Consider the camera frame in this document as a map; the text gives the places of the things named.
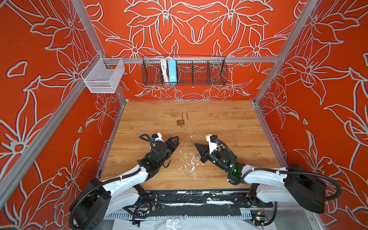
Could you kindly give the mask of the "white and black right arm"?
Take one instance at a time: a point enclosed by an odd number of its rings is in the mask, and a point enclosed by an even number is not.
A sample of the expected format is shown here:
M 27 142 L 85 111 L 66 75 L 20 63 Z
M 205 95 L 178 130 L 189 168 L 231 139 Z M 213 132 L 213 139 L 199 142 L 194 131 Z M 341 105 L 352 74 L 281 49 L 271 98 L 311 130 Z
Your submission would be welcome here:
M 309 172 L 298 164 L 284 168 L 253 167 L 238 162 L 237 156 L 217 137 L 208 136 L 208 144 L 195 144 L 203 163 L 211 162 L 227 174 L 233 185 L 249 184 L 248 200 L 252 205 L 283 202 L 298 204 L 317 214 L 325 203 L 342 194 L 339 183 L 325 175 Z

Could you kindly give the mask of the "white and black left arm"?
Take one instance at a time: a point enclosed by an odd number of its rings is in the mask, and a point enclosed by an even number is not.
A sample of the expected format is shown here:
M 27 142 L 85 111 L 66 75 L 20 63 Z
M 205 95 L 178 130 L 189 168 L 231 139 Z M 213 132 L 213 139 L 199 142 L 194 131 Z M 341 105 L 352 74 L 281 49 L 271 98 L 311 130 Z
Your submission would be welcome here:
M 70 206 L 69 227 L 72 230 L 93 230 L 103 218 L 119 209 L 125 209 L 134 219 L 150 215 L 152 203 L 146 199 L 142 183 L 154 177 L 161 167 L 167 168 L 171 155 L 180 145 L 178 136 L 163 141 L 161 133 L 142 134 L 141 140 L 150 144 L 150 152 L 131 170 L 109 180 L 90 180 Z M 145 214 L 140 208 L 148 205 Z

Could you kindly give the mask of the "light blue box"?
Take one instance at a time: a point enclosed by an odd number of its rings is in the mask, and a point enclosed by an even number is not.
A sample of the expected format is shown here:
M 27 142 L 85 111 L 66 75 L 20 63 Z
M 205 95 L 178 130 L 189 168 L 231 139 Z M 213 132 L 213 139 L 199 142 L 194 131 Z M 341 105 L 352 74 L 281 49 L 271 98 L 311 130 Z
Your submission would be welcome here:
M 176 69 L 176 60 L 169 59 L 168 60 L 168 70 L 169 70 L 169 82 L 172 85 L 177 84 L 177 69 Z

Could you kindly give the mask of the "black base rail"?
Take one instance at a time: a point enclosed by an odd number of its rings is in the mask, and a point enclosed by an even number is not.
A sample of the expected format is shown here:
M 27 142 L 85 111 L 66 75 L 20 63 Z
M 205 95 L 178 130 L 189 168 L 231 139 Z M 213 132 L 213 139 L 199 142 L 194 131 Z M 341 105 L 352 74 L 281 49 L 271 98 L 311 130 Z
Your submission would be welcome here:
M 267 216 L 273 203 L 252 204 L 248 189 L 148 190 L 143 201 L 152 205 L 151 218 L 235 218 L 248 219 L 258 212 Z

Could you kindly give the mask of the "white mesh wall basket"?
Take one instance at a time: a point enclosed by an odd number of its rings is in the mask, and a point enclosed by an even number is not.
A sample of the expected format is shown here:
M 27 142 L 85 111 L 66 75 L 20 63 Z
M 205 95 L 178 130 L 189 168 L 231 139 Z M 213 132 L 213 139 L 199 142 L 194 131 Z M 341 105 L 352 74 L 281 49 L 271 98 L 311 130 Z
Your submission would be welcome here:
M 82 72 L 81 78 L 91 93 L 113 94 L 125 69 L 122 58 L 103 58 L 98 53 Z

